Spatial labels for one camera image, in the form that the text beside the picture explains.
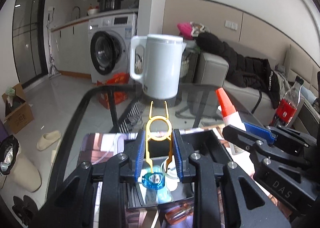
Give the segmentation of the black jacket on sofa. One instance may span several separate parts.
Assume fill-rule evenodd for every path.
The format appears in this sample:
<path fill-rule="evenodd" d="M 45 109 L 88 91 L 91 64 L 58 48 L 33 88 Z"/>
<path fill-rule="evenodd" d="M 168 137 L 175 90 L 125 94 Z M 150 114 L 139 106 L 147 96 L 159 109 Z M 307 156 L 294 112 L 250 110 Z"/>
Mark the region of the black jacket on sofa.
<path fill-rule="evenodd" d="M 202 51 L 218 55 L 227 61 L 229 69 L 226 80 L 228 82 L 240 88 L 253 88 L 266 93 L 271 100 L 272 108 L 278 107 L 279 81 L 267 59 L 245 57 L 212 33 L 199 33 L 194 40 Z"/>

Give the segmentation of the white mop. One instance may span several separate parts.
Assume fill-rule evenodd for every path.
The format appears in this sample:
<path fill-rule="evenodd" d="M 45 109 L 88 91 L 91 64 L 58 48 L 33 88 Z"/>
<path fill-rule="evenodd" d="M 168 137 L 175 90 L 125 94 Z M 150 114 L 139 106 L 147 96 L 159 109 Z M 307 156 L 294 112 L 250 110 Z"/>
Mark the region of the white mop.
<path fill-rule="evenodd" d="M 51 37 L 51 31 L 50 31 L 50 14 L 48 14 L 48 18 L 47 18 L 47 33 L 48 33 L 48 49 L 49 49 L 48 76 L 49 76 L 49 80 L 52 80 L 53 78 L 60 76 L 61 73 L 56 67 L 54 56 L 53 56 L 52 37 Z"/>

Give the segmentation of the brown handle screwdriver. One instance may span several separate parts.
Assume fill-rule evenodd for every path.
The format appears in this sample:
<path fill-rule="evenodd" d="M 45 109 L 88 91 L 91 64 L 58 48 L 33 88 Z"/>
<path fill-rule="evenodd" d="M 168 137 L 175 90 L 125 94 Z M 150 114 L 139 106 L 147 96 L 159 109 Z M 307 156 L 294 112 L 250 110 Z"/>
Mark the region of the brown handle screwdriver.
<path fill-rule="evenodd" d="M 167 212 L 165 219 L 170 225 L 175 225 L 192 216 L 193 212 L 194 204 L 183 204 Z"/>

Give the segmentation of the grey sofa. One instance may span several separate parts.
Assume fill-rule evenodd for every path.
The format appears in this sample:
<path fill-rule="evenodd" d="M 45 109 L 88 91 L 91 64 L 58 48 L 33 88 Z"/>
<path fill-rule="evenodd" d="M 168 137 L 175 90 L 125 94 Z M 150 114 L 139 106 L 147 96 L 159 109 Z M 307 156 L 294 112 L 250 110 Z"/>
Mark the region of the grey sofa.
<path fill-rule="evenodd" d="M 249 86 L 237 86 L 227 81 L 229 64 L 218 55 L 202 51 L 197 68 L 197 82 L 201 84 L 222 86 L 226 92 L 239 101 L 255 118 L 263 125 L 269 125 L 275 114 L 273 102 L 267 93 L 260 88 Z M 308 101 L 304 94 L 307 91 L 302 88 L 299 108 L 289 124 L 298 131 L 317 136 L 319 127 L 319 114 Z"/>

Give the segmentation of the beige slipper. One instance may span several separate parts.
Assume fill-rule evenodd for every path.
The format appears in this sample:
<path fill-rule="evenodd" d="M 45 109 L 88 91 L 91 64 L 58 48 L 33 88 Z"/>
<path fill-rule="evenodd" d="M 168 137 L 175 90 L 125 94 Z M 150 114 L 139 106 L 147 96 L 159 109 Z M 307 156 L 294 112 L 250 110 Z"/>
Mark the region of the beige slipper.
<path fill-rule="evenodd" d="M 36 144 L 36 148 L 38 151 L 43 151 L 50 147 L 55 142 L 59 141 L 62 134 L 59 130 L 54 130 L 49 133 L 45 133 L 41 136 Z"/>

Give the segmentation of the cola bottle red label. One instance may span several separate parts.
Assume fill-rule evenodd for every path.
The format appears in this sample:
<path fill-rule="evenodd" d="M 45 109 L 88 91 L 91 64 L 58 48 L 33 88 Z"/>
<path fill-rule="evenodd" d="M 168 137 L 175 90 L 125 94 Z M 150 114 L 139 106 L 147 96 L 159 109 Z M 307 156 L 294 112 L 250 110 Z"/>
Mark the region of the cola bottle red label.
<path fill-rule="evenodd" d="M 300 93 L 304 80 L 296 76 L 293 86 L 285 93 L 274 117 L 270 123 L 271 127 L 287 127 L 297 112 L 300 103 Z"/>

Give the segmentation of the anime print table mat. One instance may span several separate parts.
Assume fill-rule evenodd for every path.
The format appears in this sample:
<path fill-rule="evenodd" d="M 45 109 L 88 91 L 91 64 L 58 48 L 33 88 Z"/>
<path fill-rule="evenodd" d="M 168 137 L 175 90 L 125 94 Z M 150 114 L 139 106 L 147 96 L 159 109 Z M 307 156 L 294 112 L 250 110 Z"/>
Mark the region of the anime print table mat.
<path fill-rule="evenodd" d="M 124 151 L 127 140 L 134 140 L 136 133 L 129 134 L 88 134 L 82 144 L 79 163 L 89 161 L 91 164 L 107 162 L 112 156 Z M 248 217 L 248 224 L 242 224 L 241 227 L 270 227 L 274 219 L 270 214 L 276 205 L 270 198 L 264 195 L 256 195 L 245 179 L 240 179 L 242 195 L 248 194 L 253 202 L 247 201 L 241 208 Z M 135 184 L 126 184 L 125 189 L 125 218 L 128 227 L 192 227 L 193 215 L 186 220 L 170 225 L 165 214 L 175 207 L 183 204 L 194 203 L 194 184 L 178 183 L 175 191 L 171 192 L 173 201 L 158 205 L 145 205 L 140 191 L 139 182 Z"/>

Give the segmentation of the white glue bottle orange cap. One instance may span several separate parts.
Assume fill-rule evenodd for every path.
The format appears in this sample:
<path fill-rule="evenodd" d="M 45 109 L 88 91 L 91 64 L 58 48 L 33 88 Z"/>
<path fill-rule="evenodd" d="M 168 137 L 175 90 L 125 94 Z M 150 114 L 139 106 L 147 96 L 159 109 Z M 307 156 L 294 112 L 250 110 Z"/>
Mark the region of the white glue bottle orange cap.
<path fill-rule="evenodd" d="M 216 95 L 221 107 L 221 114 L 225 127 L 232 125 L 233 127 L 246 131 L 246 127 L 242 122 L 238 111 L 234 107 L 225 90 L 223 88 L 217 89 Z"/>

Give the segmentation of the white bowl on counter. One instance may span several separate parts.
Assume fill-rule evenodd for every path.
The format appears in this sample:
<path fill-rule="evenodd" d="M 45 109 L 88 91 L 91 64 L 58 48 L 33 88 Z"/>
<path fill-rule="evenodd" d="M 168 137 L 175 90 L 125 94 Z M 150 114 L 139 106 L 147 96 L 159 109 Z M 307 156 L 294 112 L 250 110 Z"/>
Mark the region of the white bowl on counter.
<path fill-rule="evenodd" d="M 97 13 L 99 13 L 99 9 L 98 9 L 98 8 L 91 8 L 91 9 L 89 9 L 89 10 L 87 11 L 87 15 L 88 15 L 88 16 L 92 16 L 92 15 L 95 15 L 95 14 L 97 14 Z"/>

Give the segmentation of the black pressure cooker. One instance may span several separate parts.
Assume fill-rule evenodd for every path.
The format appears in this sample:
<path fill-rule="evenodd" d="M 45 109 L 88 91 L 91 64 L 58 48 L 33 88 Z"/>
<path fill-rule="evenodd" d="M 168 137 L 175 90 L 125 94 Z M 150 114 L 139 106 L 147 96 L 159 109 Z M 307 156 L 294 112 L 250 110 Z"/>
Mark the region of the black pressure cooker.
<path fill-rule="evenodd" d="M 114 11 L 121 9 L 123 0 L 98 0 L 99 12 Z"/>

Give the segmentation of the white washing machine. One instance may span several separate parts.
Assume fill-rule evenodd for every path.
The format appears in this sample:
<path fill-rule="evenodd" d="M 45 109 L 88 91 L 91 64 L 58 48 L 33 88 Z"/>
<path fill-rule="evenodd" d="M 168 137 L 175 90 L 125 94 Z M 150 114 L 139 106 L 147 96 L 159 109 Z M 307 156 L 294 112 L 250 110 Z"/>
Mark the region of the white washing machine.
<path fill-rule="evenodd" d="M 89 20 L 90 70 L 94 84 L 129 72 L 130 43 L 136 35 L 136 23 L 136 13 L 112 14 Z"/>

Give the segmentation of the white electric kettle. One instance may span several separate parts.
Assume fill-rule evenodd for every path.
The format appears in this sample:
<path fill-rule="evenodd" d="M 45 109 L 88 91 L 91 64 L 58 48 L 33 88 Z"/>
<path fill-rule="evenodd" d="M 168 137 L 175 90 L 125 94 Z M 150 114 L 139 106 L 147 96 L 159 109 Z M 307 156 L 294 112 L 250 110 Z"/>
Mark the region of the white electric kettle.
<path fill-rule="evenodd" d="M 135 51 L 144 49 L 142 73 L 135 72 Z M 130 77 L 142 84 L 143 92 L 159 100 L 174 98 L 178 93 L 182 54 L 186 47 L 183 38 L 174 35 L 148 34 L 131 39 Z"/>

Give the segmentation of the white round device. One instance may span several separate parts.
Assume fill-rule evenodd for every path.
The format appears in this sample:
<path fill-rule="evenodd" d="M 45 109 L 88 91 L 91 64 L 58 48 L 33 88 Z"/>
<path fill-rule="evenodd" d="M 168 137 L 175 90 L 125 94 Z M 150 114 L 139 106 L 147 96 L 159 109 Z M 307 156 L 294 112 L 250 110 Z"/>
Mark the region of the white round device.
<path fill-rule="evenodd" d="M 161 164 L 161 170 L 165 177 L 165 186 L 170 191 L 173 192 L 177 189 L 180 179 L 177 176 L 176 166 L 174 162 L 169 163 L 168 170 L 166 170 L 167 160 L 163 161 Z"/>

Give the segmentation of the pink plush item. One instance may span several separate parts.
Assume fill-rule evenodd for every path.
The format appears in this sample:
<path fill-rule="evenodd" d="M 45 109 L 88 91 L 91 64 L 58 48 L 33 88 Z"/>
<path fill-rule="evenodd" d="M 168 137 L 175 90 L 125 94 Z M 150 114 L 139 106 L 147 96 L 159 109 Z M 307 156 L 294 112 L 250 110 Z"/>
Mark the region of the pink plush item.
<path fill-rule="evenodd" d="M 192 40 L 193 26 L 189 22 L 178 23 L 177 28 L 179 30 L 179 35 L 186 40 Z"/>

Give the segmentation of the black storage box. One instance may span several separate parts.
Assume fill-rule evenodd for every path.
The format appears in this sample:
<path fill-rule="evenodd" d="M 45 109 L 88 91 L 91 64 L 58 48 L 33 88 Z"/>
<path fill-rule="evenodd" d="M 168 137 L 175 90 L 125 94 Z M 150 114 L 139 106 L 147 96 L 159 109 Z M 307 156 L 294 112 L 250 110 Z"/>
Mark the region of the black storage box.
<path fill-rule="evenodd" d="M 165 186 L 167 178 L 164 171 L 154 168 L 149 155 L 149 141 L 169 141 L 169 156 L 166 163 L 175 158 L 177 177 L 181 183 L 195 185 L 194 206 L 198 210 L 214 207 L 219 203 L 216 183 L 223 177 L 223 163 L 227 162 L 227 151 L 215 135 L 208 141 L 209 155 L 196 152 L 186 138 L 174 129 L 169 136 L 152 137 L 146 130 L 140 130 L 134 141 L 125 147 L 125 164 L 120 168 L 120 180 L 129 184 L 140 182 L 152 194 L 156 202 L 172 202 L 171 193 Z"/>

